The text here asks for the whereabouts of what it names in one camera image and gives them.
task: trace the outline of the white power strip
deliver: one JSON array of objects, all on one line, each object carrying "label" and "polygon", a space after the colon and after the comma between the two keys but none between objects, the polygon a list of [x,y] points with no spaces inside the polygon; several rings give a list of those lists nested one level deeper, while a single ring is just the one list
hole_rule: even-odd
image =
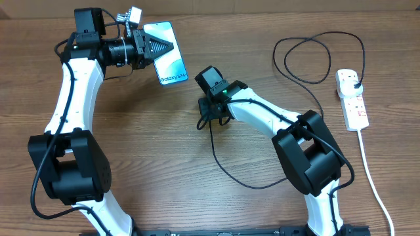
[{"label": "white power strip", "polygon": [[348,131],[357,131],[360,152],[362,153],[363,165],[365,168],[367,179],[369,180],[373,194],[381,206],[385,216],[387,217],[390,235],[394,236],[394,224],[392,223],[391,217],[379,198],[378,192],[376,191],[375,185],[373,184],[372,177],[370,175],[368,162],[366,161],[366,154],[362,140],[362,129],[369,126],[368,115],[366,113],[366,107],[363,101],[362,92],[363,89],[354,88],[353,83],[358,82],[357,73],[351,69],[340,69],[336,74],[335,78],[337,81],[337,91],[340,96],[341,107],[343,109],[344,120]]}]

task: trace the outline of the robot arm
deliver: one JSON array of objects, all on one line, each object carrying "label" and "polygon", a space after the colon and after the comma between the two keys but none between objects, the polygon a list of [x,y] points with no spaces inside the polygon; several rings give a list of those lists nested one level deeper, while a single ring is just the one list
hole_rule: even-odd
[{"label": "robot arm", "polygon": [[[309,216],[308,228],[317,236],[334,235],[335,227],[329,194],[338,186],[340,168],[344,163],[316,140],[312,146],[303,151],[299,144],[310,140],[310,137],[295,128],[295,125],[307,128],[340,151],[321,117],[314,111],[301,115],[279,108],[257,96],[251,88],[240,81],[227,83],[218,69],[212,66],[202,71],[196,77],[196,81],[207,95],[206,98],[199,100],[200,112],[206,116],[204,119],[221,117],[237,119],[271,138],[286,177],[304,194]],[[284,120],[295,124],[284,121],[278,115],[283,115],[286,118]],[[334,196],[335,221],[340,229],[343,220],[339,216],[337,192]]]},{"label": "robot arm", "polygon": [[[68,122],[64,123],[61,133],[71,133],[75,128],[92,132],[96,95],[104,80],[104,74],[98,60],[74,58],[69,61],[69,64],[77,80],[74,82],[73,98],[66,118]],[[60,124],[60,117],[63,114],[70,91],[70,72],[65,64],[62,67],[63,84],[60,96],[58,97],[54,115],[52,115],[51,121],[44,131],[51,132],[51,134],[55,134]]]},{"label": "robot arm", "polygon": [[[110,164],[91,132],[96,95],[104,80],[106,67],[131,65],[132,70],[143,69],[174,49],[171,42],[136,29],[140,14],[141,10],[135,7],[124,15],[119,14],[117,21],[125,24],[125,37],[102,39],[101,36],[106,34],[102,9],[75,10],[77,32],[71,38],[75,37],[76,44],[72,45],[72,39],[69,39],[60,54],[63,83],[56,109],[45,133],[31,136],[28,143],[35,167],[38,169],[43,162],[43,170],[38,172],[47,195],[51,199],[60,199],[65,205],[82,207],[78,209],[100,235],[137,235],[135,223],[124,213],[110,191]],[[75,81],[66,122],[56,134],[71,87],[70,68],[64,62],[69,63]],[[56,141],[51,143],[54,135]],[[50,145],[53,145],[53,151],[47,151]],[[74,153],[75,160],[58,161],[58,157],[65,153]]]}]

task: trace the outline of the phone screen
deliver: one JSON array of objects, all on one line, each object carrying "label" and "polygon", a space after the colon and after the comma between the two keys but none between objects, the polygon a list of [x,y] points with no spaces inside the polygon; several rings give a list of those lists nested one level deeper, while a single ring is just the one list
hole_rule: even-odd
[{"label": "phone screen", "polygon": [[155,59],[155,69],[161,85],[186,81],[188,74],[182,60],[175,33],[170,22],[146,24],[144,32],[173,43],[173,50]]}]

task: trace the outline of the table surface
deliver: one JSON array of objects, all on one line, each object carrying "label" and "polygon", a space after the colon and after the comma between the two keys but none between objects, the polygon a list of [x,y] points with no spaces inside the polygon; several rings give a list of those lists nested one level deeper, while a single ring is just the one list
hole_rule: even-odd
[{"label": "table surface", "polygon": [[[163,87],[154,67],[105,81],[96,99],[93,133],[112,167],[112,192],[142,229],[250,229],[303,225],[306,205],[289,182],[247,189],[214,162],[208,127],[196,130],[198,98],[194,77],[208,65],[228,81],[248,84],[281,108],[318,110],[301,87],[272,64],[274,43],[284,37],[323,31],[355,33],[366,47],[364,98],[370,126],[363,130],[371,175],[398,235],[418,235],[420,226],[420,15],[418,12],[329,12],[151,16],[169,20],[176,31],[190,79]],[[57,42],[75,29],[73,19],[0,21],[0,235],[77,235],[93,227],[80,213],[42,220],[30,208],[35,168],[27,151],[31,135],[42,134],[53,114],[62,82]],[[108,35],[115,34],[109,29]],[[389,233],[364,172],[355,132],[345,129],[334,73],[362,69],[357,40],[319,38],[332,55],[331,74],[308,87],[324,107],[325,122],[355,169],[354,183],[339,191],[345,223],[369,225],[372,235]],[[277,58],[296,42],[278,47]],[[327,69],[325,49],[307,43],[289,57],[295,74],[316,80]],[[107,76],[129,68],[110,68]],[[284,177],[271,141],[232,121],[214,127],[217,155],[235,177],[253,186]],[[342,168],[342,182],[349,178]],[[41,212],[68,206],[37,192]]]}]

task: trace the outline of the power socket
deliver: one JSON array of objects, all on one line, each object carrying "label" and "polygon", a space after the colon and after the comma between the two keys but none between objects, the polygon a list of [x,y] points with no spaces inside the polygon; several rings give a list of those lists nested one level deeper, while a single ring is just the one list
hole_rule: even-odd
[{"label": "power socket", "polygon": [[362,130],[369,126],[368,115],[362,95],[352,98],[340,98],[340,101],[348,131]]}]

